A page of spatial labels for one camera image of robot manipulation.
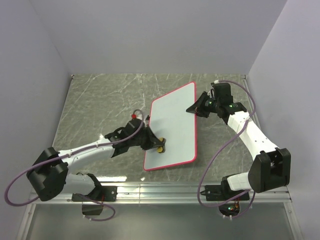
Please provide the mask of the yellow whiteboard eraser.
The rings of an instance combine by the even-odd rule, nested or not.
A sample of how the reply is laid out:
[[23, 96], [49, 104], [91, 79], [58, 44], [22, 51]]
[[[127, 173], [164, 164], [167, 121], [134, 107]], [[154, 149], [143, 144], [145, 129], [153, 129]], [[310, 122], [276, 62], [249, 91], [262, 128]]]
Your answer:
[[159, 154], [162, 154], [162, 153], [164, 153], [165, 150], [166, 150], [166, 149], [165, 149], [166, 139], [163, 138], [163, 137], [161, 137], [161, 138], [159, 138], [158, 140], [160, 141], [160, 146], [158, 146], [158, 147], [156, 148], [156, 151], [157, 151]]

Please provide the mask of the red framed whiteboard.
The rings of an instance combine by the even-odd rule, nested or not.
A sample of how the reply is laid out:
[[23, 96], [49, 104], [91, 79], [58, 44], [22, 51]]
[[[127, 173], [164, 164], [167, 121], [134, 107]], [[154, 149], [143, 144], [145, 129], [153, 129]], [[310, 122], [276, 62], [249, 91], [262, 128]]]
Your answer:
[[196, 83], [189, 82], [152, 101], [149, 126], [165, 138], [165, 152], [144, 155], [143, 169], [155, 171], [192, 163], [197, 157], [196, 115], [186, 109], [196, 101]]

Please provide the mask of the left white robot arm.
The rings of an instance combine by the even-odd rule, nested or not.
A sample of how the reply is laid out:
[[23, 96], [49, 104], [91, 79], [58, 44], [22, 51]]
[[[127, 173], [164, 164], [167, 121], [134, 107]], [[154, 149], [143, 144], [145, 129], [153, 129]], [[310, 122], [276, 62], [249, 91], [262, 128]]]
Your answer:
[[106, 198], [104, 187], [92, 173], [78, 170], [102, 159], [110, 159], [126, 153], [131, 147], [147, 151], [165, 151], [166, 140], [156, 137], [149, 125], [142, 127], [128, 123], [106, 134], [96, 142], [74, 149], [56, 151], [53, 147], [44, 150], [34, 162], [35, 169], [26, 177], [41, 201], [49, 201], [60, 193], [85, 196], [89, 201]]

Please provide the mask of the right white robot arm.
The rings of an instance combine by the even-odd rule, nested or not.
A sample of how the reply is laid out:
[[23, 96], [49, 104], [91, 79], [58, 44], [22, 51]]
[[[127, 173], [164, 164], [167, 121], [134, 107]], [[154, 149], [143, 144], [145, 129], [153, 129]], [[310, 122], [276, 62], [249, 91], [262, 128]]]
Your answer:
[[250, 117], [240, 102], [234, 102], [229, 93], [210, 97], [203, 92], [186, 112], [201, 118], [215, 113], [239, 137], [252, 157], [249, 171], [224, 177], [220, 189], [222, 197], [232, 200], [241, 190], [256, 193], [285, 187], [290, 183], [291, 154], [287, 148], [279, 148], [270, 141]]

